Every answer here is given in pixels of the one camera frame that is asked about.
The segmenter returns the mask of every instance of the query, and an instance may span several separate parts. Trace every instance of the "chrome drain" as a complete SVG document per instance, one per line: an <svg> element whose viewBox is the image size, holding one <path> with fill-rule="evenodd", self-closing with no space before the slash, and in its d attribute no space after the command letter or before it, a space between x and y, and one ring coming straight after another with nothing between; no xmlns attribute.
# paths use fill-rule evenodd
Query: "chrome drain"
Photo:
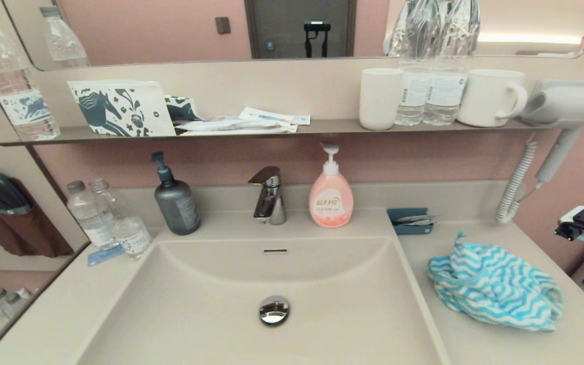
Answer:
<svg viewBox="0 0 584 365"><path fill-rule="evenodd" d="M290 305L282 296L271 296L260 303L260 320L266 326L280 326L289 316Z"/></svg>

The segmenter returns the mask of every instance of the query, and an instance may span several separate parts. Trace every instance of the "dark gray pump bottle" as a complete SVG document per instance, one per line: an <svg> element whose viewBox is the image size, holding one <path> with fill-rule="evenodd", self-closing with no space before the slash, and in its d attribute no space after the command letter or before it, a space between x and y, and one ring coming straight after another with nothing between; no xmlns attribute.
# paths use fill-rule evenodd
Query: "dark gray pump bottle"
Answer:
<svg viewBox="0 0 584 365"><path fill-rule="evenodd" d="M162 184L155 190L155 199L159 205L168 228L174 234L185 236L200 227L200 219L191 188L184 181L175 180L171 170L164 163L164 153L153 153L153 162L159 166L157 173Z"/></svg>

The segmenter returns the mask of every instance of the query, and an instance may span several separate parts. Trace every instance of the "chrome faucet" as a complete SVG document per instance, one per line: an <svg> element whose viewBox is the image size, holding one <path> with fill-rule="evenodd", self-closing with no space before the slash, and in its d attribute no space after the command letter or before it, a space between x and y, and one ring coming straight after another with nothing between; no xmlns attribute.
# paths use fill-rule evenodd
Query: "chrome faucet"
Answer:
<svg viewBox="0 0 584 365"><path fill-rule="evenodd" d="M281 169L276 166L267 166L258 171L250 184L262 185L258 202L253 211L253 217L266 224L283 224L285 222L285 210L283 209L283 182L281 181Z"/></svg>

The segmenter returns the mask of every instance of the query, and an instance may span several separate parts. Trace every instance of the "doorway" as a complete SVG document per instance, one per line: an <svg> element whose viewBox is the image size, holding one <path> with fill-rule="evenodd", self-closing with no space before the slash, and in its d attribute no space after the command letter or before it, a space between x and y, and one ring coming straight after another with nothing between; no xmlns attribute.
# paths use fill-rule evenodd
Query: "doorway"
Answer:
<svg viewBox="0 0 584 365"><path fill-rule="evenodd" d="M252 58L352 56L356 9L357 0L245 0ZM306 42L308 22L321 26Z"/></svg>

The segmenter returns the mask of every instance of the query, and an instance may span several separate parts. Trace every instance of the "faucet handle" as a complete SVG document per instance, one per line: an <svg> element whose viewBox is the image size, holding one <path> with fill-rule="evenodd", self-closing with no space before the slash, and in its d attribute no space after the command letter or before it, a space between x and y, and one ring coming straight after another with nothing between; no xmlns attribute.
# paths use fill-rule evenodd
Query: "faucet handle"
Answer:
<svg viewBox="0 0 584 365"><path fill-rule="evenodd" d="M255 174L249 184L265 185L269 188L275 188L281 185L281 169L276 166L267 166Z"/></svg>

